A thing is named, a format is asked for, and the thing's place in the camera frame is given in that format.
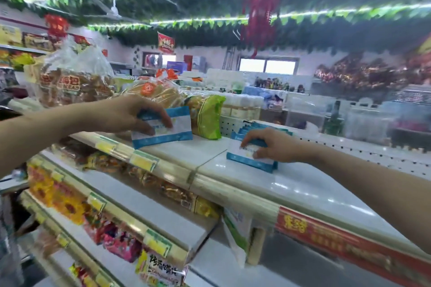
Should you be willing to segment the person's left hand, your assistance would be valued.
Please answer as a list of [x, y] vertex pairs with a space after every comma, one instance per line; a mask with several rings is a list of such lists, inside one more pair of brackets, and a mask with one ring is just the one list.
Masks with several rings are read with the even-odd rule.
[[171, 119], [160, 104], [129, 94], [97, 101], [92, 106], [90, 130], [106, 133], [134, 131], [135, 121], [141, 121], [137, 116], [142, 110], [158, 113], [163, 125], [172, 128]]

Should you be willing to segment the person's right hand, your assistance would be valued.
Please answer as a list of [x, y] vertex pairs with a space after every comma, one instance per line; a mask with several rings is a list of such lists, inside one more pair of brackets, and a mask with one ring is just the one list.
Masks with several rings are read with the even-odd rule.
[[272, 148], [274, 161], [282, 163], [307, 163], [315, 165], [319, 162], [319, 152], [315, 145], [306, 143], [297, 138], [298, 144], [284, 146], [283, 148]]

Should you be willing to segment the blue white snack packet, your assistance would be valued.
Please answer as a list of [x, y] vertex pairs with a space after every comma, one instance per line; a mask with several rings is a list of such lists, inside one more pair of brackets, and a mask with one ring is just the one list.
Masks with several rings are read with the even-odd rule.
[[240, 140], [230, 139], [226, 155], [228, 160], [245, 164], [268, 173], [272, 173], [274, 170], [278, 169], [277, 161], [267, 158], [255, 159], [253, 157], [259, 148], [267, 147], [267, 144], [263, 140], [252, 140], [245, 147], [241, 147], [241, 142]]
[[193, 139], [189, 107], [168, 108], [166, 112], [171, 119], [172, 128], [167, 128], [163, 125], [158, 113], [150, 110], [142, 110], [138, 114], [138, 119], [149, 124], [154, 129], [155, 134], [149, 136], [140, 132], [131, 132], [134, 149], [137, 150], [156, 144]]

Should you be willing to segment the row of blue packets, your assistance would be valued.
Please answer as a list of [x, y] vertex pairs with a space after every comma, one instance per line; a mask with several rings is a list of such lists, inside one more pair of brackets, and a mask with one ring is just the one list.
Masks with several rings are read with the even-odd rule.
[[298, 144], [291, 131], [281, 126], [246, 123], [231, 134], [230, 150], [251, 148], [283, 148]]

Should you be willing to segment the yellow green price tag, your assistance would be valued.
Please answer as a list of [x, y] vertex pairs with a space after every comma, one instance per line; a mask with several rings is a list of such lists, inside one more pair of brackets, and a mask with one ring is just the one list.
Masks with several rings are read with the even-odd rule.
[[128, 163], [147, 172], [153, 172], [155, 167], [159, 164], [159, 158], [141, 150], [134, 150]]
[[116, 149], [118, 145], [119, 145], [119, 142], [111, 138], [99, 136], [96, 138], [94, 148], [96, 148], [97, 150], [105, 154], [113, 155], [116, 153]]
[[87, 203], [99, 213], [105, 209], [107, 201], [95, 192], [90, 192], [87, 197]]
[[150, 228], [146, 230], [143, 236], [143, 244], [161, 255], [163, 258], [168, 257], [173, 246], [168, 239]]

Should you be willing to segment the bread bag with orange label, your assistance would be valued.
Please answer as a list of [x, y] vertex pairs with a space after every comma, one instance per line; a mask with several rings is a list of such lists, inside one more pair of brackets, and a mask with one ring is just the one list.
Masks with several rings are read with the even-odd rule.
[[185, 105], [185, 96], [181, 93], [180, 86], [167, 78], [141, 77], [120, 94], [137, 95], [156, 102], [165, 109]]

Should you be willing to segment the green snack packet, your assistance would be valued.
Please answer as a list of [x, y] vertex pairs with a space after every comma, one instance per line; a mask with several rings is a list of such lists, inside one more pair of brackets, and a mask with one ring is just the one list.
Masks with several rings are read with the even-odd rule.
[[194, 135], [208, 140], [218, 140], [220, 132], [220, 116], [226, 98], [222, 95], [194, 94], [185, 99], [191, 116], [191, 130]]

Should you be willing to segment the green white hanging packet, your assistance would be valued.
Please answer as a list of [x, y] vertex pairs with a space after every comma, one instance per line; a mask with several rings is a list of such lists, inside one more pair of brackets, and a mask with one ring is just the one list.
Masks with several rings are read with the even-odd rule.
[[250, 215], [223, 208], [223, 228], [240, 268], [245, 268], [251, 247], [253, 219]]

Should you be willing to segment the window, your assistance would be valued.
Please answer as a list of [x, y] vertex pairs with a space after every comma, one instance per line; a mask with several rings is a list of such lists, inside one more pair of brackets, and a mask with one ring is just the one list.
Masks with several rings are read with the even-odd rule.
[[241, 57], [238, 70], [240, 72], [294, 75], [297, 73], [298, 64], [299, 60], [296, 58], [257, 59]]

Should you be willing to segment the large clear bread bag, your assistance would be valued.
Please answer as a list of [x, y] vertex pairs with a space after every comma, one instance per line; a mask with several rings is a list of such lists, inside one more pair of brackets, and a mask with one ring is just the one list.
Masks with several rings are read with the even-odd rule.
[[95, 45], [83, 49], [70, 35], [56, 51], [36, 58], [31, 70], [36, 100], [46, 108], [114, 95], [114, 72], [102, 50]]

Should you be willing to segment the row of pink packets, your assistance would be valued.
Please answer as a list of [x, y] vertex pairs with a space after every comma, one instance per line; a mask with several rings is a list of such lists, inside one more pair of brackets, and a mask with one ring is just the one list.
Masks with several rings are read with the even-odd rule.
[[96, 245], [129, 263], [136, 261], [142, 251], [142, 244], [132, 234], [102, 214], [85, 214], [83, 227]]

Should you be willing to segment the red banner strip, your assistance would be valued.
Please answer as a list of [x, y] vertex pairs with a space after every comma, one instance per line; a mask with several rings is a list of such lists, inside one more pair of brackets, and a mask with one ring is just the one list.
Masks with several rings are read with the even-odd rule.
[[286, 207], [279, 207], [275, 228], [307, 246], [403, 287], [431, 287], [431, 260], [398, 251]]

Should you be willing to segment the large red hanging lantern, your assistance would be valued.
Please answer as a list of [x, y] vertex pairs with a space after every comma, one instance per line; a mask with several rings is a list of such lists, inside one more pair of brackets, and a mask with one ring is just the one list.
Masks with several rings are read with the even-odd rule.
[[247, 23], [242, 26], [240, 40], [254, 47], [251, 58], [257, 56], [258, 50], [271, 42], [275, 29], [271, 22], [272, 14], [278, 7], [279, 0], [245, 0], [242, 13], [248, 11]]

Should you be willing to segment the red gold tinsel decoration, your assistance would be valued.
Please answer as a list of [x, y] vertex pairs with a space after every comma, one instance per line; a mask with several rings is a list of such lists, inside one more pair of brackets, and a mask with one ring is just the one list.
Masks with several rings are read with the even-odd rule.
[[363, 52], [350, 53], [329, 67], [320, 64], [314, 77], [323, 83], [336, 83], [354, 90], [399, 90], [408, 85], [425, 85], [431, 83], [431, 50], [408, 55], [397, 66], [381, 57], [367, 63], [363, 61]]

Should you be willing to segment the white yellow printed packet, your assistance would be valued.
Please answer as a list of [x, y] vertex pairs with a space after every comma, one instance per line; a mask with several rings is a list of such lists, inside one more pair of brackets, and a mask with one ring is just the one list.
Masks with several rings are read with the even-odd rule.
[[159, 254], [143, 249], [135, 273], [148, 287], [183, 287], [184, 273]]

